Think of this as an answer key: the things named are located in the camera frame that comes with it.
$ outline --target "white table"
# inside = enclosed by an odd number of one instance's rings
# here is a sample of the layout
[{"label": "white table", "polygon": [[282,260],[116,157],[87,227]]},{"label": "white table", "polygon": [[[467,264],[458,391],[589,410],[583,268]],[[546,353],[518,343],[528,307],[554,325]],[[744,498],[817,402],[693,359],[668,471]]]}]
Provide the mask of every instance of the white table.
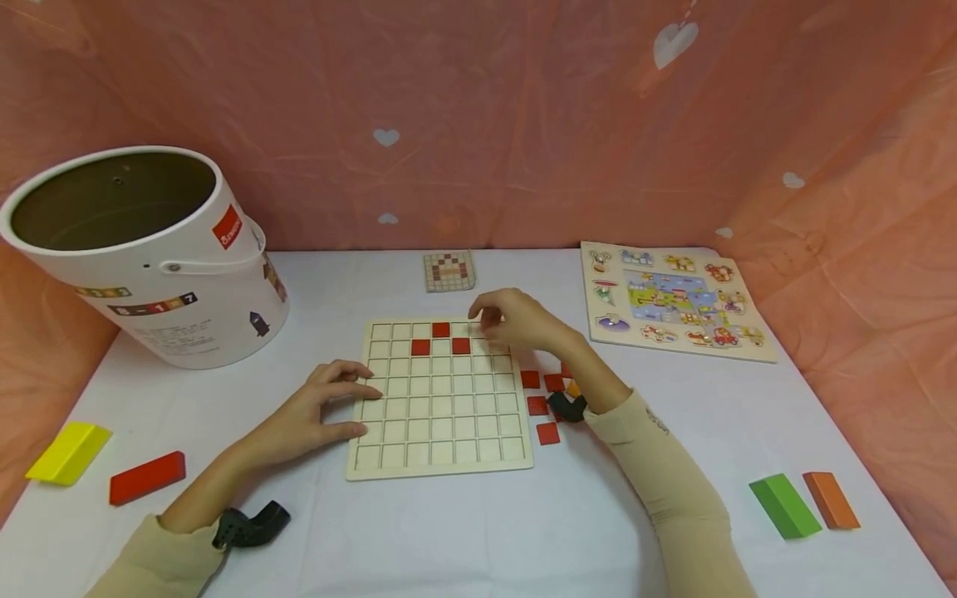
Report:
[{"label": "white table", "polygon": [[[293,309],[256,355],[188,371],[119,336],[71,416],[115,435],[76,486],[32,483],[24,493],[0,531],[0,595],[79,596],[143,516],[186,486],[113,508],[109,477],[181,450],[192,478],[314,364],[359,356],[366,320],[462,315],[476,294],[427,295],[419,252],[272,258]],[[476,292],[519,286],[586,329],[576,250],[481,251],[475,263]],[[717,487],[759,595],[949,598],[787,358],[765,365],[596,348]],[[535,467],[517,472],[346,482],[345,445],[303,460],[243,504],[252,515],[278,500],[292,522],[269,547],[235,551],[206,596],[665,596],[655,536],[631,487],[584,425],[562,424],[561,434],[548,447],[533,439]],[[747,484],[784,472],[816,512],[800,478],[809,470],[835,472],[862,529],[781,539]]]}]

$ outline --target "green wooden block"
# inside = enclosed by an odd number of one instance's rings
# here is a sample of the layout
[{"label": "green wooden block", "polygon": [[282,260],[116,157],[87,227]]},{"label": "green wooden block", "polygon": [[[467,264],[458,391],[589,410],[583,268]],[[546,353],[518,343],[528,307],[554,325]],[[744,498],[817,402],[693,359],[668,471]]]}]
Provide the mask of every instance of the green wooden block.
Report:
[{"label": "green wooden block", "polygon": [[785,540],[807,538],[821,531],[821,524],[784,474],[752,481],[749,485]]}]

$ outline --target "left hand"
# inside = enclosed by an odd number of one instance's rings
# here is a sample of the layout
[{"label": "left hand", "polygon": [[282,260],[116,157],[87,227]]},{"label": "left hand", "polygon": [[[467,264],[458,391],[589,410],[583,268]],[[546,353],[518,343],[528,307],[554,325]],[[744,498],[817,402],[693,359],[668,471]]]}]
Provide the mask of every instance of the left hand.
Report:
[{"label": "left hand", "polygon": [[234,448],[243,454],[248,465],[262,467],[284,463],[331,442],[364,435],[366,426],[358,422],[323,423],[323,405],[330,399],[382,398],[375,388],[356,384],[360,377],[371,378],[372,372],[358,362],[336,360],[319,364],[299,390]]}]

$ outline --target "white cylindrical container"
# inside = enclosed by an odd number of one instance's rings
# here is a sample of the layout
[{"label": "white cylindrical container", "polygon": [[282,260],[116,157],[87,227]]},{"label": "white cylindrical container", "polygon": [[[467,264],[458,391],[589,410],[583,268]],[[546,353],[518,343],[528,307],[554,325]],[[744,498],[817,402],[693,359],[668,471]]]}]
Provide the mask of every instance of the white cylindrical container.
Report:
[{"label": "white cylindrical container", "polygon": [[54,166],[0,207],[0,235],[179,367],[252,355],[289,314],[266,239],[216,163],[179,147]]}]

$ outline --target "arm sleeve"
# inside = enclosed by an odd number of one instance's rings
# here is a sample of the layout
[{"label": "arm sleeve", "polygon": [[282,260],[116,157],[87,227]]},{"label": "arm sleeve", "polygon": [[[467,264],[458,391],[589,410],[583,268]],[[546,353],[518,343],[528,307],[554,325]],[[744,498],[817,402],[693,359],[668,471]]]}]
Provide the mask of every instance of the arm sleeve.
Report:
[{"label": "arm sleeve", "polygon": [[717,491],[638,392],[607,413],[586,410],[585,419],[611,449],[648,511],[670,597],[756,596]]},{"label": "arm sleeve", "polygon": [[212,547],[218,527],[173,534],[150,515],[86,598],[196,598],[223,562],[225,551]]}]

